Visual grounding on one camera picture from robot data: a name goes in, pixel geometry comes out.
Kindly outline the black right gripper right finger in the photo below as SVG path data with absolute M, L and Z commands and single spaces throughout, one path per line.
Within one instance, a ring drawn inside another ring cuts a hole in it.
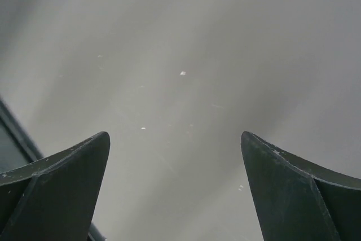
M 264 240 L 360 240 L 360 179 L 247 131 L 241 151 Z

